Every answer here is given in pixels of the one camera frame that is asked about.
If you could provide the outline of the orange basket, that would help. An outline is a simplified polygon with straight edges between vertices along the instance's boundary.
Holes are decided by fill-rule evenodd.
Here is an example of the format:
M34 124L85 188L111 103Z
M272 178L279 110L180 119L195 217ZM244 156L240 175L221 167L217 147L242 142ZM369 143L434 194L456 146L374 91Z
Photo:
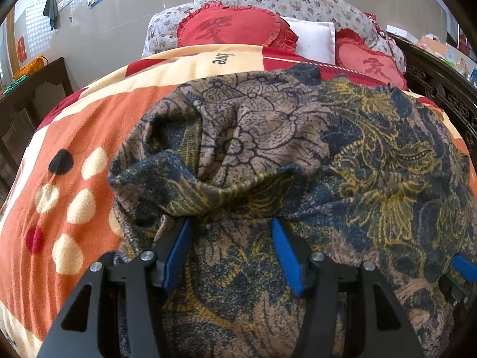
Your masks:
M34 60L27 63L24 67L20 68L14 74L14 80L18 80L22 76L31 76L32 74L35 74L35 72L43 69L48 64L49 60L44 55L40 55L39 57L36 57Z

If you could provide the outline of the dark cloth hanging on wall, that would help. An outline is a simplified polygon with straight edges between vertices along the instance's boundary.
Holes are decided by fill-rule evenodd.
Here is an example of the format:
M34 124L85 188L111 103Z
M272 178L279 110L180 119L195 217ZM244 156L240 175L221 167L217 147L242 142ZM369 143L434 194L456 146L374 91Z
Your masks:
M49 18L50 29L53 31L57 28L57 21L59 17L57 0L46 0L43 16Z

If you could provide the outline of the orange red cream blanket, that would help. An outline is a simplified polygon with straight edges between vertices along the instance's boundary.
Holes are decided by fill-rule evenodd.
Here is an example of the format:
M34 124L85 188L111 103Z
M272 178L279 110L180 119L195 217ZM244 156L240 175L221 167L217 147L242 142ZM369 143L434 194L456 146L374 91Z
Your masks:
M142 116L178 86L193 80L287 70L300 64L317 67L322 80L344 76L366 87L397 88L357 71L278 49L209 44L167 51L124 66L74 93L43 121L24 152L1 208L1 337L13 354L39 357L55 318L93 262L104 255L108 265L132 261L116 260L125 232L115 215L108 173L120 146ZM403 93L438 115L453 144L470 159L459 133L439 107ZM476 197L472 163L470 189ZM188 257L196 217L174 218L161 237L181 218L193 221ZM438 357L474 357L476 300L470 309L445 302L451 307L453 326L449 345ZM341 295L331 357L343 357L345 305L346 298ZM124 320L119 332L119 357L131 357Z

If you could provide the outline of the dark carved wooden cabinet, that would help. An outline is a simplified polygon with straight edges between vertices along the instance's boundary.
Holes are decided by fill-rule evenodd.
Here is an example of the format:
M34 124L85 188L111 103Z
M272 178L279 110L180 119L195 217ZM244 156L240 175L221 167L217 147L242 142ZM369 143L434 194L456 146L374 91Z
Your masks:
M391 35L406 57L404 74L411 91L431 99L445 111L476 162L476 88L438 57L404 38Z

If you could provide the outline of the small red heart pillow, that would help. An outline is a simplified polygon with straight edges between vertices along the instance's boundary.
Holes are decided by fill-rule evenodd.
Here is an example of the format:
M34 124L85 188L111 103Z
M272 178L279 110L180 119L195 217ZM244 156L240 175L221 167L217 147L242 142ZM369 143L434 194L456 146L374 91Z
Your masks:
M365 45L353 30L343 28L335 35L335 63L386 84L407 90L407 81L394 59Z

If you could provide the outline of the floral grey headboard cushion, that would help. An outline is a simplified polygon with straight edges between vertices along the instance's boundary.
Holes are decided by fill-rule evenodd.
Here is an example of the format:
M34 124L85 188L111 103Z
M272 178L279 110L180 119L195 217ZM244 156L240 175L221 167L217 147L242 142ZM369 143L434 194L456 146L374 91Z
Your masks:
M176 48L179 23L210 2L220 2L224 6L259 7L282 17L305 21L332 22L336 30L349 28L361 37L366 46L392 57L400 72L406 72L405 56L394 39L381 30L374 16L344 0L193 0L152 16L145 34L142 57Z

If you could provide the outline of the brown blue floral garment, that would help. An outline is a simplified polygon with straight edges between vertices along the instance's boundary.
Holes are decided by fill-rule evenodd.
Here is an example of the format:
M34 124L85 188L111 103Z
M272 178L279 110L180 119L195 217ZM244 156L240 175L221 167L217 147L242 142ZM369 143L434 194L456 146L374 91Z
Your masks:
M395 87L317 67L202 78L133 127L108 182L125 236L117 262L196 217L163 326L173 357L289 357L305 302L286 283L270 221L335 262L371 260L426 357L450 342L437 287L455 254L476 259L469 157L441 118Z

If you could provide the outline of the dark wooden side table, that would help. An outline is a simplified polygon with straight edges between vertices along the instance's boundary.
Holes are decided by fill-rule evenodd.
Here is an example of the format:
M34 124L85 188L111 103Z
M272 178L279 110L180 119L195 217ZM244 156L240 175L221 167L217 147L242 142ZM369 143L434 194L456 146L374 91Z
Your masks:
M65 58L58 57L1 95L1 202L7 198L24 151L41 121L73 93Z

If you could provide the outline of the large red heart pillow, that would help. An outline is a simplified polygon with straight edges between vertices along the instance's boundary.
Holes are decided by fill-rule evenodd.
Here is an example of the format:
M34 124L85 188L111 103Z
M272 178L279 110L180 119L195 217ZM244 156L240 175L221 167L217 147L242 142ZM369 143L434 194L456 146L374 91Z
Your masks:
M249 44L294 53L298 35L279 15L262 8L204 4L182 19L179 47L203 44Z

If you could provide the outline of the white square pillow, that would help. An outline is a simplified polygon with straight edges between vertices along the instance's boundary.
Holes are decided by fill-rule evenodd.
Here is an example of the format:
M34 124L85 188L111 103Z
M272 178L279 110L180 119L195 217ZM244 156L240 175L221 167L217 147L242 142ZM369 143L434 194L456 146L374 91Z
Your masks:
M335 24L284 17L298 36L295 52L309 60L335 65Z

